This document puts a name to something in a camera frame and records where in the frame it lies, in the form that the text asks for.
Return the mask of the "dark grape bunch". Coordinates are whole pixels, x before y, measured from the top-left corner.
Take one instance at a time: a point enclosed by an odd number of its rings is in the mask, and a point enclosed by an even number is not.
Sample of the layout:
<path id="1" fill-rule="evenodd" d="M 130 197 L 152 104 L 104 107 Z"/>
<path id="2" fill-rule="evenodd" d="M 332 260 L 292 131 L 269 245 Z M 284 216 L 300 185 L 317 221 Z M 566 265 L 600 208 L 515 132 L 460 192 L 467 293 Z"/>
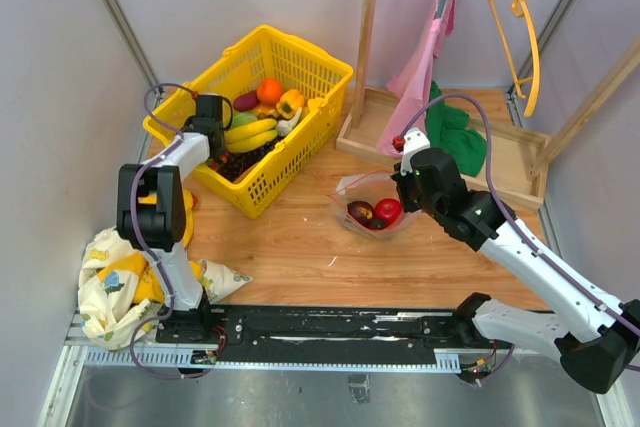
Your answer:
<path id="1" fill-rule="evenodd" d="M 230 182 L 236 182 L 247 173 L 254 165 L 259 163 L 270 153 L 279 139 L 276 138 L 263 146 L 246 153 L 228 154 L 225 160 L 215 165 L 215 171 Z"/>

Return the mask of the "red apple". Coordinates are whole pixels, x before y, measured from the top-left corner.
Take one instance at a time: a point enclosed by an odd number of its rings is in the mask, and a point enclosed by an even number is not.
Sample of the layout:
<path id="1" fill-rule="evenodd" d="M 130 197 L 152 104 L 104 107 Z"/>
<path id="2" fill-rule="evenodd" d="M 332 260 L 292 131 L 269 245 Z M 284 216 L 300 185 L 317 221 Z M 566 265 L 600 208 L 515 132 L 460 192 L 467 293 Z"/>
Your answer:
<path id="1" fill-rule="evenodd" d="M 375 218 L 384 221 L 387 225 L 393 224 L 402 213 L 403 207 L 395 198 L 381 199 L 374 208 Z"/>

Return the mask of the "clear zip top bag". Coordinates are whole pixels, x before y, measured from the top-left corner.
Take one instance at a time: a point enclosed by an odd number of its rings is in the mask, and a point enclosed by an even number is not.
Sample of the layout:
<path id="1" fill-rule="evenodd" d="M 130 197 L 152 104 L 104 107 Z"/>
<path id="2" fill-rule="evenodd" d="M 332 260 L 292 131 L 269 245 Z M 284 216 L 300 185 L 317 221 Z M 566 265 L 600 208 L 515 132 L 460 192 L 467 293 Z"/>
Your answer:
<path id="1" fill-rule="evenodd" d="M 343 227 L 377 240 L 401 235 L 417 218 L 416 213 L 404 211 L 386 171 L 343 177 L 328 198 Z"/>

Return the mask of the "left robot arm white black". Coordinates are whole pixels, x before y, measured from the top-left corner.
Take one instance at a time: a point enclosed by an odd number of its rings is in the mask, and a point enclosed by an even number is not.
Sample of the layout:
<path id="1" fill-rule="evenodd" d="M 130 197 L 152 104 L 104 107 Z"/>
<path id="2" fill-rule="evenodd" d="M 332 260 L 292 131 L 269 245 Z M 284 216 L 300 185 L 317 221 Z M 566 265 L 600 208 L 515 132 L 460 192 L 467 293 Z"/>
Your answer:
<path id="1" fill-rule="evenodd" d="M 146 258 L 162 288 L 164 306 L 158 313 L 156 340 L 204 343 L 214 333 L 214 318 L 183 244 L 187 214 L 182 181 L 196 167 L 225 152 L 232 104 L 222 95 L 174 87 L 194 102 L 195 113 L 176 127 L 144 105 L 149 118 L 174 138 L 150 160 L 120 168 L 116 230 Z"/>

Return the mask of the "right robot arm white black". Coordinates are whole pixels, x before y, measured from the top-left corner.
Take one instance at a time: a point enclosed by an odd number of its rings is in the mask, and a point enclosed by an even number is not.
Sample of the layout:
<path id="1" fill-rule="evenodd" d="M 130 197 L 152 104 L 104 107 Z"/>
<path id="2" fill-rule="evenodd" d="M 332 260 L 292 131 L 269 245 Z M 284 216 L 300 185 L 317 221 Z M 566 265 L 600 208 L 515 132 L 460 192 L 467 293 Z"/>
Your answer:
<path id="1" fill-rule="evenodd" d="M 598 288 L 549 250 L 494 192 L 467 188 L 454 159 L 439 148 L 406 141 L 392 175 L 409 213 L 422 211 L 453 239 L 500 264 L 547 306 L 539 314 L 486 294 L 456 310 L 455 339 L 474 347 L 504 341 L 558 362 L 577 384 L 605 394 L 639 353 L 639 302 Z"/>

